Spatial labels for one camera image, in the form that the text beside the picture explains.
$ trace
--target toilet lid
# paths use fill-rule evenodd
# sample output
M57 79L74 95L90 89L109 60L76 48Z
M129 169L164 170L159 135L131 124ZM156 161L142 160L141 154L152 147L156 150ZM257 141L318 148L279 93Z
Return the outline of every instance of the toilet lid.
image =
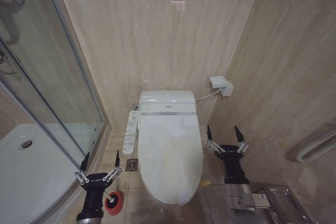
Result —
M187 203L203 169L197 115L141 115L139 129L138 160L146 188L161 202Z

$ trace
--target red toilet plunger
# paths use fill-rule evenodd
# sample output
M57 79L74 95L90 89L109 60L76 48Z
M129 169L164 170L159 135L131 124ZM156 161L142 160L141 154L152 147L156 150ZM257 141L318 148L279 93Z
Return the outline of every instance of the red toilet plunger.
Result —
M124 205L123 194L120 191L113 191L109 194L110 199L106 197L105 199L105 208L109 215L117 215Z

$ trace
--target shower drain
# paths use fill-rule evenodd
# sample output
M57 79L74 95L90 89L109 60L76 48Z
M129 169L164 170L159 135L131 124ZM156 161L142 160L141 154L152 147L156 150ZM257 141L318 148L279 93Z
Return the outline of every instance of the shower drain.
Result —
M125 172L135 172L136 170L138 170L138 159L137 158L128 159L126 161Z
M21 144L21 147L22 147L23 149L26 149L26 148L30 147L32 144L33 144L32 140L27 140L27 141L24 141L24 142Z

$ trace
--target white cable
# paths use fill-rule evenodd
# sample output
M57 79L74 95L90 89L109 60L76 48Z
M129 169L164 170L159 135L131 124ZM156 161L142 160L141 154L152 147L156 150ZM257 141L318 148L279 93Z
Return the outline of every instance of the white cable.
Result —
M205 95L205 96L203 96L203 97L197 98L197 99L196 99L196 101L199 101L199 100L201 100L201 99L204 99L204 98L210 97L210 96L212 96L212 95L214 95L214 94L217 94L218 92L219 92L219 89L218 89L218 90L217 90L215 93L208 94L208 95Z

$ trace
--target bidet seat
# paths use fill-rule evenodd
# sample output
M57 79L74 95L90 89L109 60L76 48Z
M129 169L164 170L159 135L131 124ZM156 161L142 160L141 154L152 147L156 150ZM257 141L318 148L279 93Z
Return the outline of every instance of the bidet seat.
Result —
M157 200L179 206L194 196L203 170L195 104L185 105L143 106L139 118L138 160L145 187Z

